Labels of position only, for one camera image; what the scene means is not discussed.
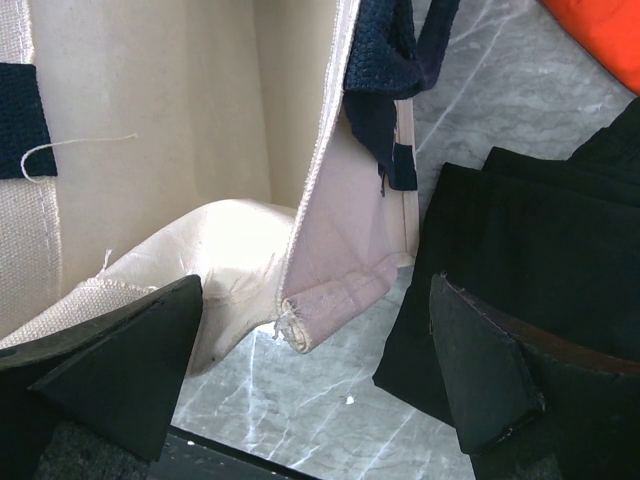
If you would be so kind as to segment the cream canvas tote bag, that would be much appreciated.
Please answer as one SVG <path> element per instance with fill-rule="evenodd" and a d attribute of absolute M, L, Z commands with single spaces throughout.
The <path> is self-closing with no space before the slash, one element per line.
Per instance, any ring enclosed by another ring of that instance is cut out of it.
<path fill-rule="evenodd" d="M 413 97 L 458 5 L 5 1 L 1 361 L 185 277 L 189 361 L 313 350 L 419 242 Z"/>

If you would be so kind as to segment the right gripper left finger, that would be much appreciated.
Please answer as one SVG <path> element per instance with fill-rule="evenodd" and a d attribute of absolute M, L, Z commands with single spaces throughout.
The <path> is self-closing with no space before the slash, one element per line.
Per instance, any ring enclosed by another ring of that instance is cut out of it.
<path fill-rule="evenodd" d="M 4 479 L 144 479 L 159 460 L 203 312 L 186 276 L 1 350 Z"/>

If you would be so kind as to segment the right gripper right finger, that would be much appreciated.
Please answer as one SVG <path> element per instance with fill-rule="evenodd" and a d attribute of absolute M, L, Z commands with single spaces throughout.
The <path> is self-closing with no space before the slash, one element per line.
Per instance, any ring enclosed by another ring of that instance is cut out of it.
<path fill-rule="evenodd" d="M 567 342 L 431 280 L 432 335 L 478 479 L 636 479 L 639 365 Z"/>

